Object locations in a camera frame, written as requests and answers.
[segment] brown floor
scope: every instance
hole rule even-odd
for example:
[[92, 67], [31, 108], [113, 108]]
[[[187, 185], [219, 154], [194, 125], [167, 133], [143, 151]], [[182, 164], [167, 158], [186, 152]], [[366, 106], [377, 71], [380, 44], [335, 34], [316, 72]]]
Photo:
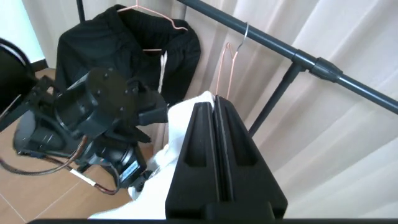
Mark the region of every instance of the brown floor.
[[[46, 69], [39, 75], [53, 77], [54, 71]], [[0, 134], [1, 157], [8, 163], [24, 170], [44, 170], [52, 164], [37, 159], [17, 157], [12, 148], [16, 123]], [[152, 148], [142, 149], [146, 158]], [[100, 167], [85, 172], [98, 183], [114, 187], [111, 176]], [[26, 223], [38, 218], [87, 218], [96, 212], [116, 208], [130, 201], [127, 190], [110, 196], [88, 185], [65, 170], [55, 174], [28, 177], [14, 175], [0, 169], [0, 223]]]

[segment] rose gold wire hanger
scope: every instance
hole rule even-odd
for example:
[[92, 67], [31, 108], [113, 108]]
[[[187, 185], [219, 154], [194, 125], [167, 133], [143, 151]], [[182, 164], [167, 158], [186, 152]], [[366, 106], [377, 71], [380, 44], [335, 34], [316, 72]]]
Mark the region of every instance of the rose gold wire hanger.
[[[170, 22], [172, 23], [172, 26], [173, 26], [174, 29], [177, 29], [177, 30], [179, 30], [179, 29], [185, 29], [186, 31], [188, 31], [188, 29], [185, 28], [185, 27], [176, 27], [175, 24], [174, 24], [174, 21], [173, 21], [171, 18], [169, 18], [169, 17], [167, 17], [167, 16], [165, 16], [165, 15], [159, 13], [159, 12], [156, 12], [156, 11], [153, 11], [153, 10], [148, 9], [148, 8], [146, 8], [146, 7], [142, 7], [142, 6], [138, 5], [138, 0], [136, 0], [136, 5], [135, 5], [135, 6], [130, 6], [130, 7], [125, 7], [125, 8], [123, 8], [123, 9], [119, 9], [118, 12], [123, 12], [123, 11], [129, 10], [129, 9], [134, 9], [134, 8], [147, 10], [147, 11], [149, 11], [149, 12], [152, 12], [152, 13], [154, 13], [154, 14], [157, 14], [157, 15], [159, 15], [159, 16], [162, 16], [163, 18], [167, 19], [168, 21], [170, 21]], [[143, 51], [161, 51], [161, 50], [162, 50], [162, 49], [143, 49]]]
[[249, 23], [246, 22], [246, 32], [244, 33], [243, 40], [242, 40], [241, 44], [238, 46], [238, 48], [236, 49], [235, 54], [232, 53], [231, 44], [230, 44], [229, 42], [227, 42], [227, 43], [225, 44], [225, 47], [224, 47], [224, 49], [223, 49], [223, 53], [221, 54], [221, 63], [220, 63], [220, 67], [219, 67], [219, 69], [218, 69], [217, 85], [216, 85], [216, 95], [217, 95], [217, 93], [218, 93], [218, 84], [219, 84], [219, 82], [220, 82], [221, 69], [223, 68], [224, 55], [225, 55], [226, 49], [229, 49], [229, 52], [231, 53], [231, 58], [232, 58], [232, 65], [231, 65], [231, 72], [229, 73], [228, 91], [227, 91], [227, 94], [226, 94], [226, 99], [228, 99], [228, 97], [229, 97], [229, 91], [230, 91], [230, 89], [231, 89], [232, 74], [233, 74], [233, 72], [234, 72], [234, 66], [235, 66], [236, 56], [238, 56], [239, 49], [240, 49], [241, 46], [243, 45], [244, 40], [246, 40], [246, 37], [248, 36], [248, 31], [249, 31]]

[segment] beige curtain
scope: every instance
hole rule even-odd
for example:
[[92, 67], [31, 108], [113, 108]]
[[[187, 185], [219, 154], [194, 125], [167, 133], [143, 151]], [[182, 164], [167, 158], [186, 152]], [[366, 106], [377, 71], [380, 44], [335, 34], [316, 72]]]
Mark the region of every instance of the beige curtain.
[[[134, 4], [86, 0], [87, 18], [116, 2]], [[205, 90], [214, 93], [223, 46], [230, 42], [236, 48], [243, 36], [177, 1], [140, 2], [174, 18], [184, 18], [196, 30], [202, 55], [187, 98]], [[398, 1], [205, 2], [298, 49], [332, 61], [345, 74], [398, 99]], [[78, 22], [75, 2], [24, 3], [47, 60], [54, 62], [57, 37]], [[53, 6], [51, 10], [46, 6], [49, 4]], [[48, 26], [38, 27], [37, 18], [44, 19]], [[248, 128], [289, 64], [287, 59], [252, 40], [247, 39], [241, 47], [229, 99]], [[220, 78], [219, 94], [223, 96], [230, 66], [227, 54]], [[157, 136], [154, 142], [158, 148], [167, 142], [164, 129], [147, 128], [152, 137]], [[286, 218], [398, 218], [396, 114], [336, 84], [301, 73], [260, 127], [254, 141], [288, 198]]]

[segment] hanger hook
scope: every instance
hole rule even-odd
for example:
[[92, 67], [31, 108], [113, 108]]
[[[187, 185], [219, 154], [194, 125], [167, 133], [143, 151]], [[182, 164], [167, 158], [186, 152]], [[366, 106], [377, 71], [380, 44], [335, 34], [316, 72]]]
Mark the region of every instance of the hanger hook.
[[239, 49], [241, 48], [241, 46], [242, 46], [243, 43], [244, 43], [244, 40], [246, 40], [246, 37], [248, 36], [248, 31], [249, 31], [249, 23], [246, 22], [246, 32], [244, 33], [243, 40], [242, 40], [241, 44], [238, 46], [238, 48], [236, 49], [236, 52], [239, 51]]

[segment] baseboard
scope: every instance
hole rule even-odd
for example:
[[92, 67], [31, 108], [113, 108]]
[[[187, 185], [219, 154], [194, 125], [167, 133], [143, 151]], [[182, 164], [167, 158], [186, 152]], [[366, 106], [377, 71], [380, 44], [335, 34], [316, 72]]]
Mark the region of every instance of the baseboard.
[[45, 59], [38, 60], [37, 62], [31, 63], [33, 72], [38, 72], [41, 71], [45, 68], [48, 68], [49, 65], [47, 65], [47, 61]]

